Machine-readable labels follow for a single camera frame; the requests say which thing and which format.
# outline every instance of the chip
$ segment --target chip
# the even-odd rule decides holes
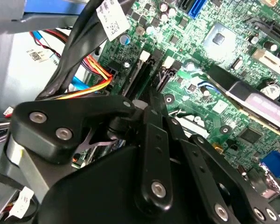
[[[146,24],[146,19],[141,17],[140,20],[139,20],[139,24],[141,24],[142,26],[145,26]]]
[[[146,5],[144,6],[145,9],[149,10],[151,8],[151,5],[146,3]]]
[[[132,18],[133,18],[134,20],[138,21],[139,18],[140,18],[140,15],[139,15],[138,13],[133,13],[133,14],[132,14]]]
[[[194,86],[194,85],[191,84],[191,85],[188,87],[188,90],[191,91],[191,92],[194,92],[194,91],[196,90],[196,86]]]
[[[182,18],[181,22],[179,23],[179,25],[181,25],[184,28],[187,26],[187,24],[188,24],[188,21],[185,20],[184,18]]]
[[[176,44],[178,42],[178,38],[173,36],[170,40],[173,44]]]
[[[252,130],[251,128],[246,128],[238,137],[239,140],[243,140],[243,142],[254,144],[260,139],[261,134]]]
[[[213,42],[217,45],[221,45],[224,40],[225,40],[225,37],[222,34],[217,33],[213,39]]]
[[[153,27],[158,27],[159,26],[159,24],[160,24],[160,20],[158,20],[157,18],[153,18],[153,20],[151,21],[151,25],[153,26]]]

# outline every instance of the blue wire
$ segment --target blue wire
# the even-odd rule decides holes
[[[78,90],[85,90],[89,88],[88,85],[83,83],[80,79],[74,76],[73,80],[71,81],[71,84],[76,87]]]

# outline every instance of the sticker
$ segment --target sticker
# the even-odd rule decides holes
[[[51,53],[49,50],[27,50],[26,53],[30,56],[30,58],[35,62],[43,62],[50,58]]]
[[[11,216],[15,216],[19,219],[23,218],[29,208],[30,200],[32,199],[33,195],[33,190],[24,187],[19,194],[18,200],[14,203],[12,209],[9,212],[9,216],[6,219]]]
[[[218,114],[221,114],[227,107],[228,104],[226,102],[219,100],[213,107],[213,111],[217,112]]]
[[[9,114],[12,114],[14,112],[14,109],[9,106],[3,113],[3,115],[8,116]]]
[[[109,41],[130,28],[126,15],[117,0],[104,0],[97,8],[97,14]]]

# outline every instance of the blue connector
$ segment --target blue connector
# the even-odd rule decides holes
[[[206,2],[207,2],[207,0],[196,0],[195,3],[193,4],[192,8],[188,12],[188,15],[191,18],[196,19],[200,13],[202,7],[205,5]]]

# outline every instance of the pci slot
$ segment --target pci slot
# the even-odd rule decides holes
[[[280,75],[280,59],[265,49],[257,49],[252,57]]]

